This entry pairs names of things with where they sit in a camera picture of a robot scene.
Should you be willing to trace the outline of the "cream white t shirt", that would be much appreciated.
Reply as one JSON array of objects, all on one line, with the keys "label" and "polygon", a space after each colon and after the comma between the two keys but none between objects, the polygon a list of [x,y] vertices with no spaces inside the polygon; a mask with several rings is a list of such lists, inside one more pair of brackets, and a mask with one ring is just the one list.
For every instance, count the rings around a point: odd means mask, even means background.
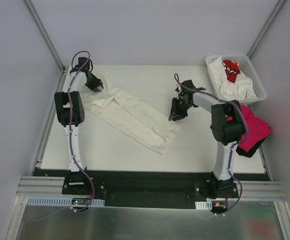
[{"label": "cream white t shirt", "polygon": [[163,155],[181,127],[168,117],[112,81],[104,81],[104,89],[81,92],[85,109],[146,148]]}]

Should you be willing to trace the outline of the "pink t shirt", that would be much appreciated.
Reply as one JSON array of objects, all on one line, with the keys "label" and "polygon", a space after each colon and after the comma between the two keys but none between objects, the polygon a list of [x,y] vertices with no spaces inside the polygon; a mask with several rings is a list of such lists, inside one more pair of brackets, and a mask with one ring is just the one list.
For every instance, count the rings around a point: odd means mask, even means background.
[{"label": "pink t shirt", "polygon": [[268,137],[272,129],[267,122],[254,115],[248,107],[242,106],[241,110],[247,123],[249,137],[246,142],[239,144],[239,147],[249,152],[257,143]]}]

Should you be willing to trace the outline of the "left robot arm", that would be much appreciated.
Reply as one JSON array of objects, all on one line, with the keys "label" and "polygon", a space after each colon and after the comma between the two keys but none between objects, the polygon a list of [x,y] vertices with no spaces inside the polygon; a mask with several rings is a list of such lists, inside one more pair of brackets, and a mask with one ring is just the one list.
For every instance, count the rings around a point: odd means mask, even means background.
[{"label": "left robot arm", "polygon": [[90,58],[79,57],[78,63],[69,72],[69,83],[54,94],[56,117],[64,129],[68,147],[68,170],[62,189],[64,195],[88,195],[91,198],[94,194],[92,179],[88,176],[84,160],[85,111],[81,99],[84,87],[91,93],[103,90],[103,82],[92,70]]}]

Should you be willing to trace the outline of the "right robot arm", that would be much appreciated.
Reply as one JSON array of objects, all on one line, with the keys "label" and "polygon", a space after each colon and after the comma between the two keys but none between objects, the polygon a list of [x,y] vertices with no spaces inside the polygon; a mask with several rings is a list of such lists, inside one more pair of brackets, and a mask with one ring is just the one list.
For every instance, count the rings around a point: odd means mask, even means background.
[{"label": "right robot arm", "polygon": [[186,118],[190,108],[201,107],[211,114],[211,130],[217,142],[216,163],[200,193],[210,199],[219,198],[233,186],[234,152],[247,133],[240,103],[219,99],[203,87],[196,88],[191,80],[180,83],[175,91],[178,96],[172,98],[169,121]]}]

